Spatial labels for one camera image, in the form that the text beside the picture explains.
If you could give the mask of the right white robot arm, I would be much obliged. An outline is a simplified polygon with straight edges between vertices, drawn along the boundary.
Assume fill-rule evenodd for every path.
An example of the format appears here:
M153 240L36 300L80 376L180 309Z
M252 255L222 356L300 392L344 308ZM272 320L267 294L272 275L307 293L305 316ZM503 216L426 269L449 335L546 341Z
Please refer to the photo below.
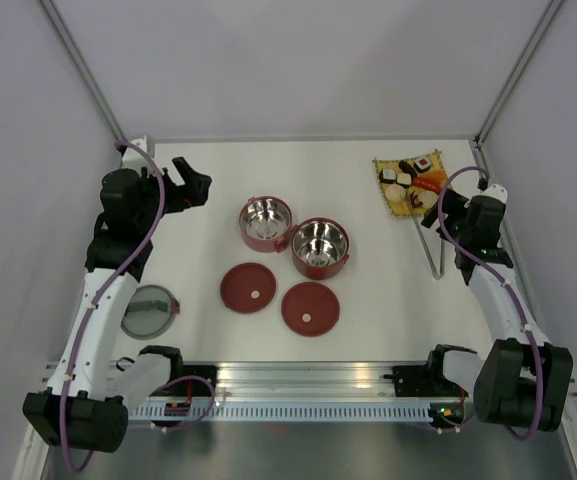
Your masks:
M423 226L437 223L455 251L454 264L484 314L493 344L468 377L477 419L503 425L517 439L554 432L561 423L573 358L553 345L520 295L508 253L499 246L507 195L494 184L466 198L441 193Z

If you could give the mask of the metal tongs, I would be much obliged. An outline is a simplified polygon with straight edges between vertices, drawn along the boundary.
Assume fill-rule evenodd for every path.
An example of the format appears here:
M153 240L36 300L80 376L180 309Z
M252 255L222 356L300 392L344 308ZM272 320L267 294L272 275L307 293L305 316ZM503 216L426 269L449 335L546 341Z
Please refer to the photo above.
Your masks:
M423 231L419 217L414 213L414 209L410 200L407 200L407 208L411 215L413 225L415 227L418 239L421 243L425 258L428 262L428 266L432 277L439 281L445 275L446 268L446 252L445 243L442 239L437 242L429 241L426 234Z

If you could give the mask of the round bun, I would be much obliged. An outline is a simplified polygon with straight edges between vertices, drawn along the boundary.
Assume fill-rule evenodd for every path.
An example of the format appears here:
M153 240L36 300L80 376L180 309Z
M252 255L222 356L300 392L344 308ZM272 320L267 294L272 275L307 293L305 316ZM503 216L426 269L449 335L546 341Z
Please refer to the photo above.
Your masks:
M384 194L386 199L393 204L404 202L407 197L406 189L399 184L390 184Z
M412 209L428 210L436 204L438 195L430 190L409 190L408 200Z

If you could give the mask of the white rice black sushi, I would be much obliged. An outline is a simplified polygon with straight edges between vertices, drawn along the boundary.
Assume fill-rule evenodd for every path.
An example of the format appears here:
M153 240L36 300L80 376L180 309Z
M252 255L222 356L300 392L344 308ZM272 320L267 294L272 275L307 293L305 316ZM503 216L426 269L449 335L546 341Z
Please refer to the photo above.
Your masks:
M381 184L393 184L397 181L397 171L392 168L383 168L379 171L378 178Z

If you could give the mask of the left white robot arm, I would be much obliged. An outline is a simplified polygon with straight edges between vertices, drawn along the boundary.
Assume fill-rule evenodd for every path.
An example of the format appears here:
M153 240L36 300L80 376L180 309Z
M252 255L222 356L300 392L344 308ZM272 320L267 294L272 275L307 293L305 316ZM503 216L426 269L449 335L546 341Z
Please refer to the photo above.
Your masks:
M63 453L112 453L123 441L130 414L151 395L178 396L187 385L181 352L148 345L134 363L110 378L111 356L148 258L156 223L165 214L207 202L210 176L182 157L181 175L121 168L104 176L102 212L87 249L84 290L62 358L39 393L27 394L22 412L39 436Z

